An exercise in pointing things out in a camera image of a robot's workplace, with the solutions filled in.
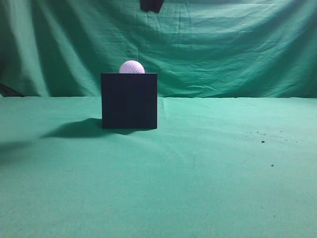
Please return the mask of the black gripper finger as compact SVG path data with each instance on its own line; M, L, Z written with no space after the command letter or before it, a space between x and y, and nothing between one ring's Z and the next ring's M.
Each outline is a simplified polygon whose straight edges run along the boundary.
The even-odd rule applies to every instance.
M140 9L143 12L159 13L164 0L140 0Z

